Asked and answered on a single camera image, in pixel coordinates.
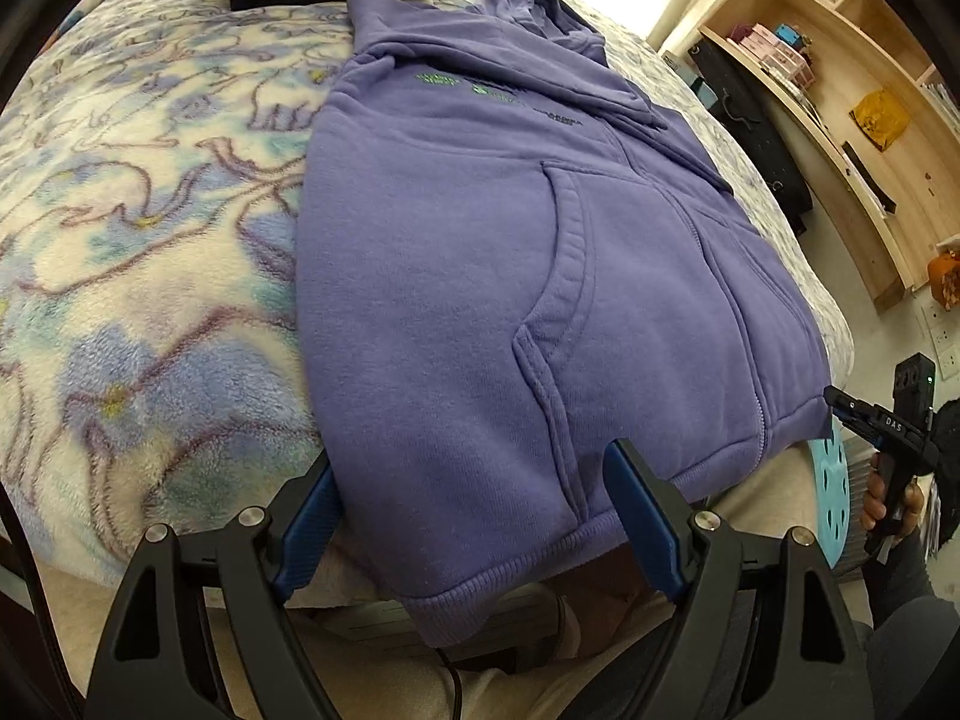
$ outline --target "silver screw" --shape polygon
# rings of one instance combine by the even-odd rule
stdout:
[[[808,528],[803,527],[803,525],[790,531],[790,536],[793,536],[793,541],[803,547],[808,547],[817,541],[817,536],[814,536],[813,533],[811,533]]]
[[[243,509],[243,512],[240,512],[240,517],[237,517],[237,520],[245,528],[253,528],[254,525],[259,525],[263,522],[264,517],[267,517],[267,512],[264,512],[259,506],[251,506],[248,509]]]
[[[697,527],[704,531],[715,531],[720,527],[720,523],[723,522],[717,514],[713,512],[697,512],[693,521],[697,523]]]
[[[143,538],[146,538],[151,544],[157,544],[167,538],[167,533],[170,533],[170,528],[162,522],[157,522],[157,524],[147,528],[147,532],[144,533]]]

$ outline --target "person's arm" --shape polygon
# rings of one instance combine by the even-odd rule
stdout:
[[[872,459],[871,463],[876,467],[877,458]],[[860,515],[860,523],[867,531],[872,531],[886,515],[883,506],[885,491],[880,474],[872,471],[867,480],[863,512]],[[902,605],[915,598],[934,594],[926,574],[923,546],[920,545],[920,532],[917,530],[920,512],[923,512],[923,492],[918,485],[912,484],[906,488],[904,509],[904,528],[899,534],[899,543],[890,550],[886,565],[870,559],[862,568],[870,611],[874,615],[874,629],[879,628]]]

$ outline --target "dark sleeve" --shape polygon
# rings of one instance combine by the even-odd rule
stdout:
[[[923,562],[919,529],[890,550],[887,565],[870,559],[862,571],[870,612],[874,615],[874,630],[902,605],[934,594]]]

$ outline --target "patterned blanket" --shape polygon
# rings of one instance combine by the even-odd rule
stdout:
[[[294,226],[352,33],[342,4],[228,1],[106,1],[0,117],[0,480],[37,554],[103,584],[150,523],[217,527],[320,450]],[[847,324],[760,175],[649,47],[569,1],[618,71],[688,118],[803,290],[842,384]],[[344,527],[296,600],[383,594]]]

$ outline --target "blue gripper pad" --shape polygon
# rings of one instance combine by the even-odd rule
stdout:
[[[643,575],[653,589],[675,600],[686,589],[677,535],[615,443],[604,452],[603,479]]]
[[[832,436],[808,442],[817,485],[817,541],[830,568],[837,565],[850,526],[850,477],[840,422],[832,421]]]
[[[343,514],[333,469],[327,466],[283,537],[283,565],[274,579],[277,598],[283,603],[294,590],[310,584]]]

